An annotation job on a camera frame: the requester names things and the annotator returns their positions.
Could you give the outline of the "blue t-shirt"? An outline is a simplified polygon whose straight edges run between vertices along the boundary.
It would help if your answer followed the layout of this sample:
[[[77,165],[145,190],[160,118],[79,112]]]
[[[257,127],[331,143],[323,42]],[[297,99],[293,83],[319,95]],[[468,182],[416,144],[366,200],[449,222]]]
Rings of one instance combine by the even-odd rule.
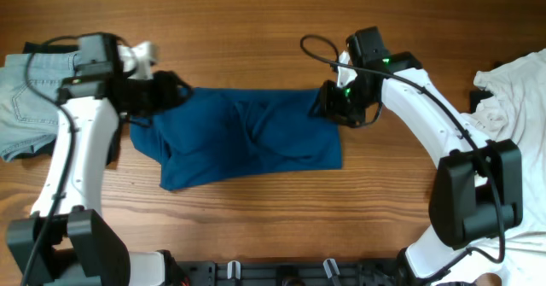
[[[272,172],[340,169],[338,126],[317,89],[197,88],[183,105],[131,125],[136,150],[161,166],[160,187],[181,190]]]

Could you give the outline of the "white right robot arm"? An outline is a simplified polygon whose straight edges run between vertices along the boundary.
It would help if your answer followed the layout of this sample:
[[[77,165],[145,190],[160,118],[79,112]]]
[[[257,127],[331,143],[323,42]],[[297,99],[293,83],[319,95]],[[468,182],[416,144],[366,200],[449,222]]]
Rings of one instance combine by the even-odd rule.
[[[436,167],[428,205],[430,226],[395,260],[365,269],[396,285],[471,283],[507,257],[506,232],[523,219],[521,152],[512,141],[493,141],[470,126],[439,93],[409,52],[353,52],[327,63],[337,74],[321,88],[327,117],[351,128],[377,105],[394,112]]]

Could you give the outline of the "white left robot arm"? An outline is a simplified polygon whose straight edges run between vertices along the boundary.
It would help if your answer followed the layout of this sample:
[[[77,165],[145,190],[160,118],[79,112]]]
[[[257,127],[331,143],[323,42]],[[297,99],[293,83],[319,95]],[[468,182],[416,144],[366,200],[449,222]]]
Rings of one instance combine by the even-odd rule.
[[[78,40],[79,62],[49,102],[59,121],[49,173],[30,215],[9,224],[6,241],[25,285],[187,285],[166,250],[131,252],[102,217],[102,182],[118,132],[185,102],[183,81],[154,72],[154,44]]]

